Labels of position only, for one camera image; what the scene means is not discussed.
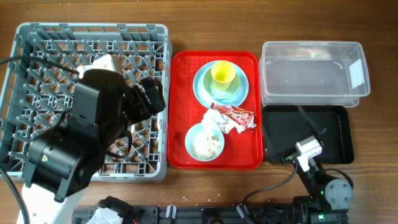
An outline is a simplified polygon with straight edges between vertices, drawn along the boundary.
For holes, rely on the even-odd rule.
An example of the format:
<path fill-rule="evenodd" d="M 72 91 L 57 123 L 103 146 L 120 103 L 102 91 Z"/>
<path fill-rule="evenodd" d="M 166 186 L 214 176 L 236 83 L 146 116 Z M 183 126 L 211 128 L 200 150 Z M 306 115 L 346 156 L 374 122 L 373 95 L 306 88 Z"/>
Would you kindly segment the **white tissue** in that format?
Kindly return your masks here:
<path fill-rule="evenodd" d="M 255 128 L 254 116 L 250 115 L 247 123 L 239 123 L 234 121 L 226 114 L 217 110 L 209 109 L 204 115 L 201 124 L 206 129 L 220 130 L 224 134 L 228 134 L 232 129 L 236 129 L 238 133 L 245 131 L 247 128 Z"/>

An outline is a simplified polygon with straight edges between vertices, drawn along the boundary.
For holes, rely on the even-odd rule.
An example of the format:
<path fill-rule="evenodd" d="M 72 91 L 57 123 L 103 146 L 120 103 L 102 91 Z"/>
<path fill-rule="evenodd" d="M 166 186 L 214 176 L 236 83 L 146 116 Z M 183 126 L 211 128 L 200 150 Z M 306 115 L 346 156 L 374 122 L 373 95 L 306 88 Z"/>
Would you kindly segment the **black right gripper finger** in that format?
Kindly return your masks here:
<path fill-rule="evenodd" d="M 290 164 L 291 159 L 289 159 L 289 157 L 294 153 L 294 149 L 277 149 L 269 139 L 269 135 L 264 125 L 262 125 L 262 130 L 264 136 L 264 160 L 271 164 Z"/>
<path fill-rule="evenodd" d="M 323 141 L 320 139 L 322 134 L 326 133 L 326 128 L 320 126 L 318 123 L 315 122 L 309 115 L 305 112 L 305 110 L 298 105 L 297 107 L 300 116 L 308 123 L 311 127 L 311 131 L 315 139 L 320 143 L 321 146 L 324 146 Z"/>

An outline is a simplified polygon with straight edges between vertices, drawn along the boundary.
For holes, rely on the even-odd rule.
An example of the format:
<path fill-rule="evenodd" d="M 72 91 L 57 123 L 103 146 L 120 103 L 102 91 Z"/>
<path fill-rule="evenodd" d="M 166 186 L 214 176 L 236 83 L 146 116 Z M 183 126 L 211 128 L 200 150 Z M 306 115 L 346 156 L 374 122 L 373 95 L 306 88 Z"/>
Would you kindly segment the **red snack wrapper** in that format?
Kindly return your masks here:
<path fill-rule="evenodd" d="M 255 116 L 252 111 L 247 111 L 234 105 L 217 105 L 211 104 L 211 109 L 219 111 L 221 114 L 226 115 L 238 125 L 244 128 L 255 128 Z"/>

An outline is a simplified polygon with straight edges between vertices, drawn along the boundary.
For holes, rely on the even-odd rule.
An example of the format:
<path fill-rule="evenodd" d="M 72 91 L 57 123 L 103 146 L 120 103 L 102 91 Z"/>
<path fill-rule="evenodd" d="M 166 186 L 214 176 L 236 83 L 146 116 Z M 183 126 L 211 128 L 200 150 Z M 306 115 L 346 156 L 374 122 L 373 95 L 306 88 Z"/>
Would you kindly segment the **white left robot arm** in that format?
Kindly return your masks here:
<path fill-rule="evenodd" d="M 72 107 L 57 123 L 33 138 L 19 196 L 19 223 L 60 223 L 69 219 L 91 177 L 129 127 L 165 109 L 162 83 L 151 77 L 129 86 L 114 71 L 90 69 L 74 87 Z"/>

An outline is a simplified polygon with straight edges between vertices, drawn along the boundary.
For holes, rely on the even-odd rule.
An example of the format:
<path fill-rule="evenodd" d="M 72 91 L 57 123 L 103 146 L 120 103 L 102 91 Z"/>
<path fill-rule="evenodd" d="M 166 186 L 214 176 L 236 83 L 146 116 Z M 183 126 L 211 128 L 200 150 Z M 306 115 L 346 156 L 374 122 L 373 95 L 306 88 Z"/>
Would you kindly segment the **rice food waste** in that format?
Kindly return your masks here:
<path fill-rule="evenodd" d="M 191 143 L 193 155 L 203 161 L 208 161 L 221 152 L 221 143 L 212 132 L 197 133 Z"/>

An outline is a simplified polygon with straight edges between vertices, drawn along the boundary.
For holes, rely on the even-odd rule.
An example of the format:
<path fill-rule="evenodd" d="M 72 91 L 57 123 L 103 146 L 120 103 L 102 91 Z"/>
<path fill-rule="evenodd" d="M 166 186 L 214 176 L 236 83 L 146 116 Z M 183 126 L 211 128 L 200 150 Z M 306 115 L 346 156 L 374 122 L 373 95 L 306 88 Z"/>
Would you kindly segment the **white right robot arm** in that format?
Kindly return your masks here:
<path fill-rule="evenodd" d="M 263 223 L 347 223 L 353 181 L 323 168 L 354 160 L 345 107 L 273 105 L 263 108 L 262 118 L 267 161 L 293 164 L 308 192 L 291 203 L 266 205 Z"/>

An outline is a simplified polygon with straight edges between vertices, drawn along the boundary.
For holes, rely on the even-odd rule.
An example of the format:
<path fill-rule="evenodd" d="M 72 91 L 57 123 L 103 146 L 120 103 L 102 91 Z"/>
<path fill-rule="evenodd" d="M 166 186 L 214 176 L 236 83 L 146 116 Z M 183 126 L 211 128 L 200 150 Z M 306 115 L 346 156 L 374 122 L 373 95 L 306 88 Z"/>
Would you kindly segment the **light blue small bowl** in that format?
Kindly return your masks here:
<path fill-rule="evenodd" d="M 220 152 L 217 156 L 215 156 L 214 158 L 212 158 L 212 159 L 210 159 L 210 160 L 208 160 L 208 161 L 203 161 L 203 160 L 197 159 L 197 158 L 193 155 L 193 152 L 192 152 L 191 143 L 192 143 L 192 141 L 193 141 L 193 138 L 195 137 L 195 135 L 196 135 L 197 133 L 200 133 L 200 132 L 202 132 L 202 131 L 212 132 L 214 135 L 216 135 L 216 136 L 218 137 L 218 139 L 220 140 L 220 143 L 221 143 L 221 152 Z M 216 159 L 218 156 L 220 156 L 221 153 L 223 152 L 224 144 L 225 144 L 224 135 L 223 135 L 223 133 L 222 133 L 220 130 L 206 129 L 201 123 L 198 123 L 198 124 L 192 126 L 192 127 L 188 130 L 188 132 L 187 132 L 187 134 L 186 134 L 186 136 L 185 136 L 185 147 L 186 147 L 187 152 L 189 153 L 189 155 L 190 155 L 192 158 L 194 158 L 194 159 L 197 160 L 197 161 L 201 161 L 201 162 L 209 162 L 209 161 L 212 161 L 212 160 Z"/>

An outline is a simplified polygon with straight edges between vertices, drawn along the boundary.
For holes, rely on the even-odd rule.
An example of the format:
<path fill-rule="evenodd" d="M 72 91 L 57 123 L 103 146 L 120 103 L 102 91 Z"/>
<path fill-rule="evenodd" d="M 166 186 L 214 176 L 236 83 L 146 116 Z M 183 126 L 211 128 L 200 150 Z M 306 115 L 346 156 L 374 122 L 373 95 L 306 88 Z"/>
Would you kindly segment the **yellow plastic cup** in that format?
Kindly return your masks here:
<path fill-rule="evenodd" d="M 233 63 L 220 60 L 211 67 L 213 84 L 219 90 L 227 89 L 236 76 L 236 69 Z"/>

